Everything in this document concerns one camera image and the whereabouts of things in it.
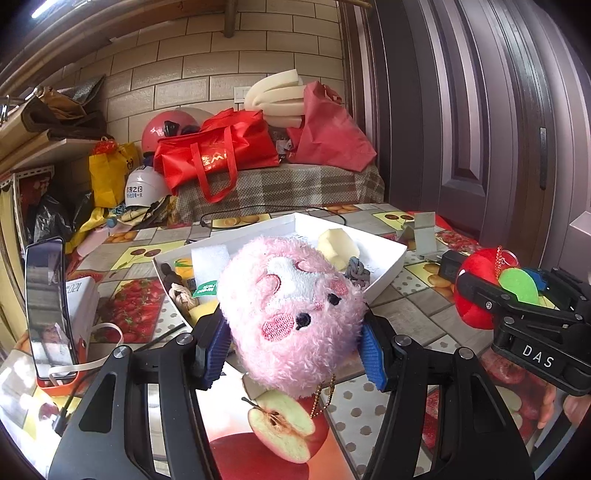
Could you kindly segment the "beige braided rope knot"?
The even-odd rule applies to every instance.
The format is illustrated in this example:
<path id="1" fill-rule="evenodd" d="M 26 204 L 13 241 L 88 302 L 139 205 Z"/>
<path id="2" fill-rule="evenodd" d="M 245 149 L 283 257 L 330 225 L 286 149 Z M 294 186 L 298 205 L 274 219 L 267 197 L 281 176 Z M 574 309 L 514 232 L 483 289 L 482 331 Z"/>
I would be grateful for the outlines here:
<path id="1" fill-rule="evenodd" d="M 193 298 L 190 290 L 182 284 L 172 283 L 168 290 L 168 295 L 183 315 L 188 315 L 192 309 L 198 306 L 197 299 Z"/>

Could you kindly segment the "pink plush pig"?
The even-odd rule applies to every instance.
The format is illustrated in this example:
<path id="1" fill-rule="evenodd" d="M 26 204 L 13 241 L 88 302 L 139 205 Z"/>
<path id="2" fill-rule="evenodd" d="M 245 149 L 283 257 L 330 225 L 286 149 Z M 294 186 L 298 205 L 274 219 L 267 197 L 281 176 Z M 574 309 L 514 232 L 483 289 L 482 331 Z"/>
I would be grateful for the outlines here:
<path id="1" fill-rule="evenodd" d="M 242 366 L 253 381 L 298 399 L 315 393 L 335 375 L 356 349 L 368 307 L 363 295 L 348 299 L 329 293 L 324 309 L 301 304 L 283 306 L 273 315 L 263 302 L 233 298 L 238 313 L 219 308 Z"/>

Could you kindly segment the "cream yellow sponge block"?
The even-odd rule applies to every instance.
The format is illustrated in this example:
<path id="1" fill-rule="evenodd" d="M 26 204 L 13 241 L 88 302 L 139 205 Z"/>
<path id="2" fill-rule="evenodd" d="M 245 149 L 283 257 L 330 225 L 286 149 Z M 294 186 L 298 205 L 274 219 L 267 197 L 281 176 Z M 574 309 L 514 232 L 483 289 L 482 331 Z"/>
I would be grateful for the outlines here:
<path id="1" fill-rule="evenodd" d="M 349 260 L 360 258 L 360 250 L 356 243 L 341 228 L 328 229 L 318 237 L 318 251 L 338 271 L 345 271 Z"/>

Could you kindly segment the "red plush apple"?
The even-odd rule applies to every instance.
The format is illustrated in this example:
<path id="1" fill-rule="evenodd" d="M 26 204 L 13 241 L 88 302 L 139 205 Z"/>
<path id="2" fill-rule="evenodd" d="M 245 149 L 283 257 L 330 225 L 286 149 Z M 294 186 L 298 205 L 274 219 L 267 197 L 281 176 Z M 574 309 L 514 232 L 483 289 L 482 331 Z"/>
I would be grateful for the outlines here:
<path id="1" fill-rule="evenodd" d="M 461 320 L 481 330 L 494 328 L 500 302 L 540 306 L 533 277 L 502 246 L 478 250 L 460 263 L 454 298 Z"/>

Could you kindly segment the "yellow green dish sponge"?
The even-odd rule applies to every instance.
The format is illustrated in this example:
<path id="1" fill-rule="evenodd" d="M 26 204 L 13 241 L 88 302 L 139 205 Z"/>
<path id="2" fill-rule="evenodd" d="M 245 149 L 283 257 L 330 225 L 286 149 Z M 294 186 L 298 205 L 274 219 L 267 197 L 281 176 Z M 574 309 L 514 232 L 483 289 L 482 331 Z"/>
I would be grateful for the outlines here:
<path id="1" fill-rule="evenodd" d="M 208 301 L 202 304 L 198 304 L 188 311 L 189 320 L 191 326 L 195 326 L 198 320 L 202 317 L 211 315 L 217 309 L 219 303 L 216 300 Z"/>

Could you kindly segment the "yellow tissue pack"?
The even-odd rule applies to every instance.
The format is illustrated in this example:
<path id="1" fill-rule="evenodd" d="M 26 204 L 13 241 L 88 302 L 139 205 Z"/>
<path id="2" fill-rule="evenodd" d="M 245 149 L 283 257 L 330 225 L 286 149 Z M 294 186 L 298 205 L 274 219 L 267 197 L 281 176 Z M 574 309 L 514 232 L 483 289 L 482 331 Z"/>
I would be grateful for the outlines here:
<path id="1" fill-rule="evenodd" d="M 174 262 L 174 271 L 183 280 L 194 278 L 192 261 L 190 257 L 179 258 Z"/>

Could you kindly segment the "white cardboard box tray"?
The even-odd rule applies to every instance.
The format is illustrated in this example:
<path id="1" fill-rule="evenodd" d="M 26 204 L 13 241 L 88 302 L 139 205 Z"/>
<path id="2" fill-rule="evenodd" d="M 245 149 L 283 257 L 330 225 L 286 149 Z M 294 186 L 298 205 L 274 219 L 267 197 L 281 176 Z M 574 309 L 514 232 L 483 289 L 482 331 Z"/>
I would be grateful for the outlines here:
<path id="1" fill-rule="evenodd" d="M 338 271 L 318 251 L 318 237 L 328 229 L 341 228 L 360 250 L 360 262 L 370 272 L 366 287 L 353 286 L 345 272 Z M 363 295 L 373 302 L 401 272 L 407 247 L 370 234 L 342 219 L 317 218 L 291 213 L 274 219 L 223 231 L 211 237 L 154 257 L 157 270 L 170 267 L 179 258 L 190 257 L 192 248 L 222 244 L 230 260 L 217 280 L 221 306 L 238 313 L 233 298 L 263 302 L 263 311 L 273 315 L 283 306 L 305 305 L 324 309 L 329 293 L 348 299 Z"/>

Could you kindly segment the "black power adapter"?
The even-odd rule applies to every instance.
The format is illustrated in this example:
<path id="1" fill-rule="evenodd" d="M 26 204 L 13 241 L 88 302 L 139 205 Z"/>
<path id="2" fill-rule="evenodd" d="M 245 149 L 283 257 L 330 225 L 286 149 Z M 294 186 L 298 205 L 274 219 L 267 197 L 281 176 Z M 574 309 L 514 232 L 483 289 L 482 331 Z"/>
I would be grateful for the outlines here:
<path id="1" fill-rule="evenodd" d="M 468 256 L 461 252 L 455 250 L 446 251 L 441 257 L 438 275 L 455 284 L 461 267 L 467 259 Z"/>

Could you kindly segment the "grey metal phone stand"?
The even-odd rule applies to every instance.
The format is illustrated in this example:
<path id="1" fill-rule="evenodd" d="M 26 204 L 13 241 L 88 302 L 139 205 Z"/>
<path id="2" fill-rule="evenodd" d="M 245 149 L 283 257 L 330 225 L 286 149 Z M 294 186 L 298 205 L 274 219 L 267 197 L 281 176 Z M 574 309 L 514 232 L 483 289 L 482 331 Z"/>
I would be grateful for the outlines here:
<path id="1" fill-rule="evenodd" d="M 411 241 L 415 242 L 415 252 L 418 255 L 428 256 L 436 253 L 438 242 L 435 212 L 418 212 L 413 215 L 412 221 L 404 224 L 399 242 L 410 246 Z"/>

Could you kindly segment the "smartphone on stand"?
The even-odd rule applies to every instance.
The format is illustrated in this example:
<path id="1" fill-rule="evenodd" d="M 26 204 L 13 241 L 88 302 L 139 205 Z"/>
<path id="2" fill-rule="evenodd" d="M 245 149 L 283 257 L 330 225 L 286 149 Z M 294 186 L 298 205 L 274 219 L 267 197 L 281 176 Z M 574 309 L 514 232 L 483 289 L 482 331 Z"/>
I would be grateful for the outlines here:
<path id="1" fill-rule="evenodd" d="M 26 247 L 25 307 L 37 378 L 54 385 L 75 376 L 78 356 L 67 306 L 64 242 L 59 237 Z"/>

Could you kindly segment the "white helmet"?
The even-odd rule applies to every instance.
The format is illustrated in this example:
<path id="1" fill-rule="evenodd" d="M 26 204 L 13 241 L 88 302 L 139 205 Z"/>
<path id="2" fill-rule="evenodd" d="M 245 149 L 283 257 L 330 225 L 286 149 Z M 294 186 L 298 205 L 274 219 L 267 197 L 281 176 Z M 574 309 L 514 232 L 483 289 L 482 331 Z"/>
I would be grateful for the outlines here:
<path id="1" fill-rule="evenodd" d="M 124 202 L 127 207 L 150 207 L 170 194 L 164 177 L 152 166 L 133 170 L 125 185 Z"/>

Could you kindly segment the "yellow plastic bag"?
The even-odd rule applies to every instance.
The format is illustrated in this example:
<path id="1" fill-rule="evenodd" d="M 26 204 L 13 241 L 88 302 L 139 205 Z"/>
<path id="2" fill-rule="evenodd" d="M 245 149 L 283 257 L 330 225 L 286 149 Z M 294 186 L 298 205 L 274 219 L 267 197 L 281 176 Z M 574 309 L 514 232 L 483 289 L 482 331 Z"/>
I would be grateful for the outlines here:
<path id="1" fill-rule="evenodd" d="M 124 201 L 129 174 L 139 166 L 136 146 L 103 137 L 95 144 L 88 161 L 94 206 L 117 207 Z"/>

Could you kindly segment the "dull red fabric bag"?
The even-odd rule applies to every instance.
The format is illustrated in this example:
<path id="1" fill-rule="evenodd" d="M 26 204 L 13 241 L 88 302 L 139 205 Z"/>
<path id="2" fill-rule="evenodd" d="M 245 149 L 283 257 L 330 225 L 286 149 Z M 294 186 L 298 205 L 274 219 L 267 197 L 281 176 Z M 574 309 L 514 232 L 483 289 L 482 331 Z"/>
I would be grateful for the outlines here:
<path id="1" fill-rule="evenodd" d="M 362 172 L 376 160 L 372 143 L 340 101 L 337 92 L 321 82 L 305 86 L 304 124 L 287 128 L 293 144 L 288 162 Z"/>

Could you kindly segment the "red helmet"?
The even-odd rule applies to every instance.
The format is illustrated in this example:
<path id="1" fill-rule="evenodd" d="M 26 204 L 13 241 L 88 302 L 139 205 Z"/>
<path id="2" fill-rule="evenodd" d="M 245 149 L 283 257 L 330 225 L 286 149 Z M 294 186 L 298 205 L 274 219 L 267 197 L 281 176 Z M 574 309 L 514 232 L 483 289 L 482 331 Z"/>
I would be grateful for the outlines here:
<path id="1" fill-rule="evenodd" d="M 182 110 L 161 112 L 155 115 L 143 129 L 141 136 L 142 153 L 154 153 L 161 139 L 196 133 L 198 130 L 197 120 Z"/>

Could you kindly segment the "cream foam roll stack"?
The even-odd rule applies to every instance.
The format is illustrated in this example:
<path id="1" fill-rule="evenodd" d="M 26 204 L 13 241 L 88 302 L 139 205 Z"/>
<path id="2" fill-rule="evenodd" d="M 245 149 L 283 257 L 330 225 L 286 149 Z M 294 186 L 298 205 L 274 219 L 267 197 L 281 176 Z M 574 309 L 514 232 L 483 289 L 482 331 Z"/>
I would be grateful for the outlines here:
<path id="1" fill-rule="evenodd" d="M 262 112 L 270 127 L 300 128 L 304 119 L 304 89 L 297 69 L 276 73 L 249 88 L 243 107 Z"/>

